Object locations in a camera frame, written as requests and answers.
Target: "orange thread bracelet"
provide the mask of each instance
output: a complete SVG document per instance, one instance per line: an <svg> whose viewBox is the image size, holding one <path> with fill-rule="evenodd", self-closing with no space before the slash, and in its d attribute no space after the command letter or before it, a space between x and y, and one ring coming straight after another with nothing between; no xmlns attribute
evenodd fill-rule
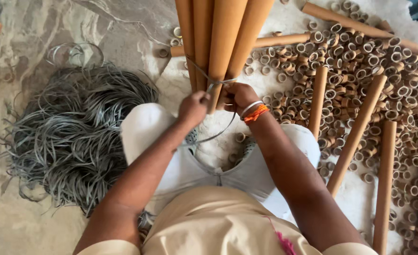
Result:
<svg viewBox="0 0 418 255"><path fill-rule="evenodd" d="M267 108L267 106L261 104L260 106L258 106L258 108L256 108L256 110L250 114L248 114L243 121L245 122L246 125L250 124L250 122L252 121L256 121L258 119L258 117L269 111L269 108Z"/></svg>

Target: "fabric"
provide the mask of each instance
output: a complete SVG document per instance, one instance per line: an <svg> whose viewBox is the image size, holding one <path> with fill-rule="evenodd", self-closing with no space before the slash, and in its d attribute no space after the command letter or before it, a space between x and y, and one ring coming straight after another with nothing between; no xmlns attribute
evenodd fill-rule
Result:
<svg viewBox="0 0 418 255"><path fill-rule="evenodd" d="M295 225L275 217L245 192L225 187L199 187L175 198L155 220L141 253L283 255L274 229L291 241L297 255L377 254L358 243L338 244L321 253L308 244ZM137 255L134 247L119 240L104 241L79 255Z"/></svg>
<svg viewBox="0 0 418 255"><path fill-rule="evenodd" d="M131 164L175 120L171 113L156 103L133 108L121 124L127 164ZM293 124L282 125L282 129L316 167L320 151L312 133ZM179 194L207 185L242 190L278 217L283 218L289 213L289 207L275 187L258 146L240 164L225 172L202 164L187 148L178 148L145 210L154 218Z"/></svg>

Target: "metal wire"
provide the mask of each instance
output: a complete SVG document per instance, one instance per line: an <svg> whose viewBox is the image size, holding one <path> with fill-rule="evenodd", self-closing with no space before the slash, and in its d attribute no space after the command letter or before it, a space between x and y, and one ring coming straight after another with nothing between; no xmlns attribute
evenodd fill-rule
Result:
<svg viewBox="0 0 418 255"><path fill-rule="evenodd" d="M99 68L64 68L1 137L20 177L19 194L41 184L57 206L75 204L86 216L127 168L120 138L126 115L143 103L157 102L155 88L113 64Z"/></svg>

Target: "white pants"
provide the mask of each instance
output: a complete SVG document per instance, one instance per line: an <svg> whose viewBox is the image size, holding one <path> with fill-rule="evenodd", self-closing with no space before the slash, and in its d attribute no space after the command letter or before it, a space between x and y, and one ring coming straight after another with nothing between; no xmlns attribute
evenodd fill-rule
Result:
<svg viewBox="0 0 418 255"><path fill-rule="evenodd" d="M121 124L127 164L130 165L174 121L176 118L156 103L133 108ZM293 124L282 125L282 129L316 167L320 151L312 133L305 127ZM177 195L206 185L242 190L277 217L283 218L289 213L289 207L275 187L258 146L240 164L226 172L202 164L188 148L178 148L145 210L157 216Z"/></svg>

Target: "beige shirt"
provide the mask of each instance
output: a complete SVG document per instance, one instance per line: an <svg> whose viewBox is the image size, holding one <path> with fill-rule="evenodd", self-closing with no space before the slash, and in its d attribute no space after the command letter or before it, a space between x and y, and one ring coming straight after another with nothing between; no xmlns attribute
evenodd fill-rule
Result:
<svg viewBox="0 0 418 255"><path fill-rule="evenodd" d="M275 217L245 192L224 187L195 188L176 197L155 220L141 252L127 241L109 240L79 255L284 255L275 231L291 241L297 255L377 255L358 243L320 253L294 224Z"/></svg>

